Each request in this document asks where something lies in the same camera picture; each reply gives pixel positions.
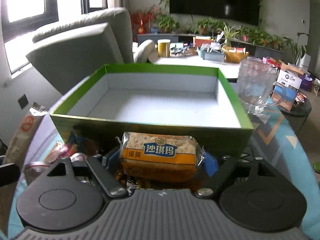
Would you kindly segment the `clear glass mug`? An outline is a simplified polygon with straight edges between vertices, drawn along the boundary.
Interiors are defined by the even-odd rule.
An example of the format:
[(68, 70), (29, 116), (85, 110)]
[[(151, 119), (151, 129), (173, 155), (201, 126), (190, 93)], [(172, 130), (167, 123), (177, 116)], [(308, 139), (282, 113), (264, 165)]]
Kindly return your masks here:
[[(277, 82), (278, 72), (269, 64), (257, 59), (243, 59), (240, 62), (236, 93), (246, 113), (257, 115), (265, 107), (276, 107), (286, 95), (286, 87)], [(280, 99), (268, 103), (274, 86), (281, 89)]]

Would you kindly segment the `red flower decoration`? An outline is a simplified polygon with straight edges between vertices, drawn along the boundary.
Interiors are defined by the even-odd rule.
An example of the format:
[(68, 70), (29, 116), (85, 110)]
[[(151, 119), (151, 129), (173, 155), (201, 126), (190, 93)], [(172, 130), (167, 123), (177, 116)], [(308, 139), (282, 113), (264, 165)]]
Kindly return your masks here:
[(137, 35), (146, 34), (146, 24), (151, 28), (151, 21), (155, 20), (161, 13), (161, 9), (153, 5), (145, 10), (130, 11), (130, 20), (132, 29), (137, 25)]

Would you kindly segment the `spider plant in vase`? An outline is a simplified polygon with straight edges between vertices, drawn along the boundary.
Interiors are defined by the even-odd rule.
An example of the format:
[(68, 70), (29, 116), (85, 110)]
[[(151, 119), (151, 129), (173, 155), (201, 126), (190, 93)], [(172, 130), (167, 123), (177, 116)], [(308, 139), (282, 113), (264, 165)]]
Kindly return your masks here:
[(231, 47), (231, 39), (235, 38), (240, 29), (236, 27), (230, 27), (227, 23), (223, 23), (223, 28), (221, 29), (221, 33), (223, 34), (225, 41), (223, 43), (224, 47)]

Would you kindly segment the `yellow sachima cake packet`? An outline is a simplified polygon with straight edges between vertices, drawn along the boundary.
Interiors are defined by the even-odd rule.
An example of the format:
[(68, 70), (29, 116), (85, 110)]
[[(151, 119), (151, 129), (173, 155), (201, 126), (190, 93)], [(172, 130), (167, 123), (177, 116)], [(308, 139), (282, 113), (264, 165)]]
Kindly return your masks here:
[(126, 175), (169, 183), (191, 180), (203, 159), (191, 136), (137, 132), (123, 134), (119, 155)]

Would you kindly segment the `grey storage tray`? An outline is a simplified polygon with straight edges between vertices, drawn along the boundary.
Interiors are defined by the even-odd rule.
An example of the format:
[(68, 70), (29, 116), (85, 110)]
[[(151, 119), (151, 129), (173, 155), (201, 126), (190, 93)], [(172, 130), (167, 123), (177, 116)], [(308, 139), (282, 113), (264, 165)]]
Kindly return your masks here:
[(214, 61), (214, 62), (224, 62), (225, 54), (224, 52), (212, 51), (208, 52), (206, 50), (201, 50), (200, 47), (197, 47), (197, 54), (203, 60)]

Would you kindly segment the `yellow canister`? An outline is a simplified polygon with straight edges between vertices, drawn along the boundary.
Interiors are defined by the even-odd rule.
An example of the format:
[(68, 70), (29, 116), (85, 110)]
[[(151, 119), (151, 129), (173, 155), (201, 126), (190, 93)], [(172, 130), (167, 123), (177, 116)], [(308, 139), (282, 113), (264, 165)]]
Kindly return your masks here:
[(157, 53), (159, 57), (170, 57), (170, 43), (169, 39), (160, 39), (157, 41)]

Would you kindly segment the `blue patterned tablecloth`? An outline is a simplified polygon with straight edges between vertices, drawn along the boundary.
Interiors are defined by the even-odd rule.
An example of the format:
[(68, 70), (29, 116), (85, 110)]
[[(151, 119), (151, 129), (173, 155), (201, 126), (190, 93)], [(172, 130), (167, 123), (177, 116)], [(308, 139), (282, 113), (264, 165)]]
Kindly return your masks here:
[[(107, 82), (106, 78), (104, 81), (99, 81), (101, 87), (100, 94), (106, 95), (112, 90), (119, 89), (131, 89), (126, 84), (113, 85), (111, 81)], [(276, 119), (284, 118), (284, 115), (280, 113), (280, 110), (265, 110), (264, 113), (258, 114), (257, 116), (251, 117), (253, 126), (257, 128), (253, 132), (249, 145), (245, 148), (244, 153), (255, 155), (256, 157), (263, 157), (268, 161), (274, 168), (281, 172), (289, 181), (301, 191), (306, 198), (307, 211), (302, 221), (302, 231), (293, 233), (293, 237), (284, 237), (284, 239), (303, 239), (306, 237), (309, 239), (319, 239), (319, 189), (316, 183), (315, 175), (311, 170), (311, 165), (308, 161), (307, 155), (299, 142), (295, 132), (291, 128), (289, 122), (284, 119), (280, 122), (276, 129)], [(263, 141), (262, 135), (266, 135), (267, 132), (275, 131), (273, 139), (267, 145)], [(249, 160), (250, 157), (243, 155), (243, 161)], [(182, 230), (183, 232), (178, 233), (178, 236), (174, 236), (173, 232), (170, 232), (169, 226), (162, 224), (154, 226), (155, 229), (167, 229), (167, 231), (156, 231), (151, 232), (151, 236), (146, 236), (146, 239), (196, 239), (196, 237), (189, 235), (182, 236), (182, 233), (187, 233), (187, 229)], [(261, 236), (245, 236), (244, 233), (240, 233), (240, 229), (227, 229), (227, 234), (222, 238), (216, 234), (209, 234), (209, 239), (229, 239), (229, 237), (235, 237), (233, 239), (267, 239), (271, 235), (270, 233), (258, 233)], [(17, 212), (14, 208), (11, 209), (11, 215), (9, 219), (9, 236), (11, 239), (18, 239), (21, 235), (25, 235), (22, 230), (22, 224), (17, 217)]]

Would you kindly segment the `grey tv cabinet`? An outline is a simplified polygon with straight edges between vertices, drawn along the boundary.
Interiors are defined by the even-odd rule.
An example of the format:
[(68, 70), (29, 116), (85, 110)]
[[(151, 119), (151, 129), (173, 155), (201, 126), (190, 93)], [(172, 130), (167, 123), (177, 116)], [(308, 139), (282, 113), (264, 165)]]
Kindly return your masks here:
[[(183, 42), (183, 43), (193, 43), (193, 37), (196, 35), (191, 34), (138, 34), (137, 42), (140, 45), (146, 40), (153, 40), (157, 43), (161, 39), (169, 39), (171, 43)], [(231, 39), (231, 45), (233, 47), (245, 47), (249, 52), (250, 56), (262, 59), (263, 57), (271, 57), (275, 60), (282, 60), (284, 52), (275, 50), (269, 47), (263, 47), (259, 45), (253, 45), (248, 42), (238, 41)]]

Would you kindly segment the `yellow wicker basket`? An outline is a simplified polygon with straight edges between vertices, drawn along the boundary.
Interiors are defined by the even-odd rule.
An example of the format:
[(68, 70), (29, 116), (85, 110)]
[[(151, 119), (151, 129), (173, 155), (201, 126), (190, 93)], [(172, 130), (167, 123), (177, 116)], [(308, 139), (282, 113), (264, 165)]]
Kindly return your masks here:
[(249, 52), (246, 48), (223, 46), (222, 50), (225, 53), (225, 60), (230, 63), (240, 63), (241, 60), (246, 59), (249, 56)]

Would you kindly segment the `dark round side table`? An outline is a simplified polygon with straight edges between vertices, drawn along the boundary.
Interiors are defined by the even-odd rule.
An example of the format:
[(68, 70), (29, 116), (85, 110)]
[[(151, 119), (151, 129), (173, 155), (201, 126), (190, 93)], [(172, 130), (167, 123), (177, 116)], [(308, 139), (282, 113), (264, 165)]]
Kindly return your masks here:
[(312, 105), (308, 98), (305, 99), (304, 103), (299, 102), (298, 104), (294, 104), (290, 111), (281, 106), (278, 106), (278, 108), (285, 116), (296, 135), (299, 133), (312, 111)]

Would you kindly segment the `purple gift bag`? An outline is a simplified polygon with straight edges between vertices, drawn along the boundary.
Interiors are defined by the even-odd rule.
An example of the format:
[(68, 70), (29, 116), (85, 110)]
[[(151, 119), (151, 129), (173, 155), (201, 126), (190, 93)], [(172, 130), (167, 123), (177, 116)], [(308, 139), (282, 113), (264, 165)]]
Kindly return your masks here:
[(312, 82), (313, 82), (313, 79), (308, 76), (308, 75), (303, 75), (301, 77), (301, 84), (300, 84), (300, 89), (303, 89), (303, 90), (306, 90), (308, 92), (311, 91), (312, 89)]

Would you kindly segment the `beige snack packet orange logo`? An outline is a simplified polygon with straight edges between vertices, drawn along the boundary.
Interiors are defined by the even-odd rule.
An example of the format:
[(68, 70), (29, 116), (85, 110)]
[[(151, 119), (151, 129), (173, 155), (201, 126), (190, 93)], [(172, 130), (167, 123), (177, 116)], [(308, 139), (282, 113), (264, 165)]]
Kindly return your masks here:
[(48, 114), (49, 109), (33, 103), (29, 112), (21, 121), (18, 129), (14, 133), (9, 147), (6, 151), (3, 164), (15, 164), (21, 170), (31, 144), (31, 141), (43, 119)]

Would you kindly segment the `green cardboard box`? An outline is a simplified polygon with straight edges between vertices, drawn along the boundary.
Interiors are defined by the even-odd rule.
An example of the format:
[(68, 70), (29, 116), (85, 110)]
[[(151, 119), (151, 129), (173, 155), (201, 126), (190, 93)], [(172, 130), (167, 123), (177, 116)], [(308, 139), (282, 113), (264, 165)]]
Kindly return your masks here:
[(51, 109), (63, 140), (79, 131), (101, 148), (125, 132), (189, 135), (213, 155), (239, 156), (253, 125), (218, 68), (106, 64)]

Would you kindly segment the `white round coffee table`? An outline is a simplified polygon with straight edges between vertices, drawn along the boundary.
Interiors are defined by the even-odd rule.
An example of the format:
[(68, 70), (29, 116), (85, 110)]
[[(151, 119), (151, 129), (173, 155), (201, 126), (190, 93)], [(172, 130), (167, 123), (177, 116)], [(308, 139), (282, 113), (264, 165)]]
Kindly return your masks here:
[(240, 69), (239, 63), (209, 61), (209, 60), (204, 60), (199, 56), (159, 57), (157, 53), (153, 53), (149, 56), (148, 60), (153, 64), (219, 68), (219, 70), (228, 80), (237, 80), (239, 75), (239, 69)]

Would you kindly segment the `blue white carton box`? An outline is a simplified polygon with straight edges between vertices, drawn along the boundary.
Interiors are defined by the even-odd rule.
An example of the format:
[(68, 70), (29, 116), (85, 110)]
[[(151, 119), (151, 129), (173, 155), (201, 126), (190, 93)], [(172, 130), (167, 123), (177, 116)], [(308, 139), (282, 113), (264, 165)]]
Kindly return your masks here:
[(302, 80), (297, 72), (281, 69), (271, 99), (274, 103), (279, 103), (279, 106), (290, 111), (295, 102), (301, 82)]

